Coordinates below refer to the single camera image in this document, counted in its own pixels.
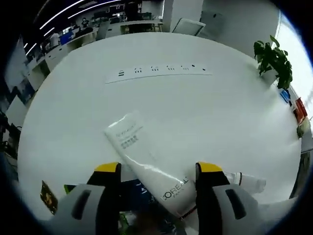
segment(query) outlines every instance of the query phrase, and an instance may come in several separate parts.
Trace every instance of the power strip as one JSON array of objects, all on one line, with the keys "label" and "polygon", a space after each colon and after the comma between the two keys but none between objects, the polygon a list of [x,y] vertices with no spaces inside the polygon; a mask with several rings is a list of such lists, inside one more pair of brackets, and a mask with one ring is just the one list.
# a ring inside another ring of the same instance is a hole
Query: power strip
[{"label": "power strip", "polygon": [[106,81],[106,84],[143,77],[180,74],[212,75],[212,73],[207,70],[206,66],[200,64],[162,64],[151,66],[136,66],[112,73]]}]

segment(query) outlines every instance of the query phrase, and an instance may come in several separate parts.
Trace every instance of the white round table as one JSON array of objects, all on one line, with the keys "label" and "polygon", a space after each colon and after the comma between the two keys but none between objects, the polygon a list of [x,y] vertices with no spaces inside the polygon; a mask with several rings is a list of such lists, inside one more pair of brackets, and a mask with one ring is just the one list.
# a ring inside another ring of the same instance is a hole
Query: white round table
[{"label": "white round table", "polygon": [[[113,71],[189,62],[206,64],[213,75],[105,84]],[[64,184],[86,183],[99,164],[123,163],[103,130],[134,110],[165,161],[184,174],[206,161],[265,178],[265,191],[254,195],[260,203],[288,199],[300,161],[297,123],[256,67],[235,49],[172,33],[122,35],[72,51],[44,81],[25,118],[18,152],[24,201],[47,219],[41,180],[61,199]]]}]

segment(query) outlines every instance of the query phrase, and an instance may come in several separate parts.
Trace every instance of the white bottle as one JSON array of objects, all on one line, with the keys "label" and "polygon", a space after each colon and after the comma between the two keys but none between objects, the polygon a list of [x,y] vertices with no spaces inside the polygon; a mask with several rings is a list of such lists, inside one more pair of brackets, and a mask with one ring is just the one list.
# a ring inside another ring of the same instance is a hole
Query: white bottle
[{"label": "white bottle", "polygon": [[166,163],[158,161],[139,113],[127,114],[106,128],[105,134],[147,190],[171,214],[180,218],[195,206],[194,183],[177,172],[164,171]]}]

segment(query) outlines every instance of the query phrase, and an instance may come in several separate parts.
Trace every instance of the l'oreal logo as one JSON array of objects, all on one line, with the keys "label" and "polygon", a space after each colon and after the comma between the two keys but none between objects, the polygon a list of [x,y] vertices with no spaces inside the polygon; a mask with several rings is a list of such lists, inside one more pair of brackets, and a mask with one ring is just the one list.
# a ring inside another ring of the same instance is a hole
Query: l'oreal logo
[{"label": "l'oreal logo", "polygon": [[136,126],[136,123],[134,122],[129,128],[127,128],[126,130],[120,132],[120,133],[117,133],[116,134],[116,137],[121,137],[123,135],[125,135],[127,132],[131,131],[134,127]]},{"label": "l'oreal logo", "polygon": [[166,201],[169,198],[176,197],[183,190],[182,186],[188,181],[189,180],[185,179],[180,184],[175,185],[173,188],[163,194],[162,199]]}]

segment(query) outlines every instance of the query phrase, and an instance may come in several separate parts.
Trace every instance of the green leaves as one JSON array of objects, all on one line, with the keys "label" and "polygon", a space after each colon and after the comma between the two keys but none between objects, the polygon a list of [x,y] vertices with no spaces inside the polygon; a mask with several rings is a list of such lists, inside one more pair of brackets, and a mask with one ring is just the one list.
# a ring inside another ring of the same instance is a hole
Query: green leaves
[{"label": "green leaves", "polygon": [[278,41],[270,35],[270,39],[276,43],[274,49],[269,42],[256,41],[254,43],[254,58],[257,60],[260,71],[259,74],[265,73],[271,69],[277,71],[278,88],[288,88],[292,81],[292,66],[287,59],[288,52],[281,50]]},{"label": "green leaves", "polygon": [[272,35],[270,35],[269,37],[276,44],[277,47],[280,47],[279,42]]}]

